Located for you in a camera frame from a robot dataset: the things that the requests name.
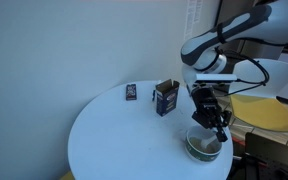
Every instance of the black box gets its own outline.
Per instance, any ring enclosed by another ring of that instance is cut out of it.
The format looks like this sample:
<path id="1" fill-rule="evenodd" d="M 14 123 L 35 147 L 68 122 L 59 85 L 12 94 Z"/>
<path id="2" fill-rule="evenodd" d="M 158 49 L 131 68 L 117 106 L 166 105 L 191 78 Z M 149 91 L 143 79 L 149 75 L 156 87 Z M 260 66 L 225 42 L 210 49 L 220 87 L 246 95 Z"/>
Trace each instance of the black box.
<path id="1" fill-rule="evenodd" d="M 180 83 L 171 79 L 156 85 L 156 112 L 164 116 L 176 108 Z"/>

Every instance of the dark box with label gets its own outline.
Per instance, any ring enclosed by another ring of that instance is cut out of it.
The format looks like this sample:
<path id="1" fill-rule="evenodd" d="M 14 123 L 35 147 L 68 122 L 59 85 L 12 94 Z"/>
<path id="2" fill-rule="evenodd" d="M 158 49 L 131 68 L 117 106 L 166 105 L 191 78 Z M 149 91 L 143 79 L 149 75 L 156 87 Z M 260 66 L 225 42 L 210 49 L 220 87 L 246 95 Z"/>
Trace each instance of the dark box with label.
<path id="1" fill-rule="evenodd" d="M 156 85 L 156 112 L 164 116 L 176 108 L 177 95 L 180 83 L 171 79 Z"/>

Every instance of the white round table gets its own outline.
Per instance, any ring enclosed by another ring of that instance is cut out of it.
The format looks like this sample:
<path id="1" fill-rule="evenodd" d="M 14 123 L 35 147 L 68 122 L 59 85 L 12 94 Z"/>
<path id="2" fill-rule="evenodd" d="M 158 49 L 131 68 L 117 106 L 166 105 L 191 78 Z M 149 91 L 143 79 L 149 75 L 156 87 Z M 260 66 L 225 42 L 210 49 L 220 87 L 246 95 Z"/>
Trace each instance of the white round table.
<path id="1" fill-rule="evenodd" d="M 92 100 L 77 117 L 68 142 L 68 159 L 76 179 L 192 180 L 226 179 L 233 159 L 228 139 L 213 162 L 196 162 L 184 146 L 186 130 L 198 125 L 187 90 L 179 89 L 177 107 L 161 117 L 152 92 L 157 81 L 134 82 L 137 100 L 125 100 L 125 85 Z"/>

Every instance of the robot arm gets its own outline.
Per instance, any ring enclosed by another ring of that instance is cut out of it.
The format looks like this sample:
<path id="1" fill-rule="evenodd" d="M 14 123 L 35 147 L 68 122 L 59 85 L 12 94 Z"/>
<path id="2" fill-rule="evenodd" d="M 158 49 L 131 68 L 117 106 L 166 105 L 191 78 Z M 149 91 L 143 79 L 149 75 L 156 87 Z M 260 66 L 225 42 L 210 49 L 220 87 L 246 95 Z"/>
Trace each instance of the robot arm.
<path id="1" fill-rule="evenodd" d="M 234 75 L 218 74 L 225 67 L 226 57 L 217 47 L 235 39 L 275 46 L 288 45 L 288 0 L 255 6 L 249 12 L 188 40 L 182 47 L 183 78 L 196 106 L 192 118 L 204 128 L 216 128 L 221 142 L 227 140 L 222 127 L 227 126 L 230 113 L 222 112 L 211 84 L 229 84 L 237 80 Z"/>

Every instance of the bowl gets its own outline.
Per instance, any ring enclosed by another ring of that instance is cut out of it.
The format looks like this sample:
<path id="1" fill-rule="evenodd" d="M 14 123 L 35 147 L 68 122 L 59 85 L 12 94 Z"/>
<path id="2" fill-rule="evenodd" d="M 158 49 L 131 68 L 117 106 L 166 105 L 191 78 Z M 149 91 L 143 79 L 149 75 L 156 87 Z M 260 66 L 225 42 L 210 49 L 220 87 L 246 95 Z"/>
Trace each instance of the bowl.
<path id="1" fill-rule="evenodd" d="M 197 161 L 211 162 L 220 154 L 222 143 L 215 139 L 206 148 L 201 146 L 202 140 L 209 139 L 215 135 L 210 129 L 202 126 L 193 126 L 186 133 L 185 146 L 188 155 Z"/>

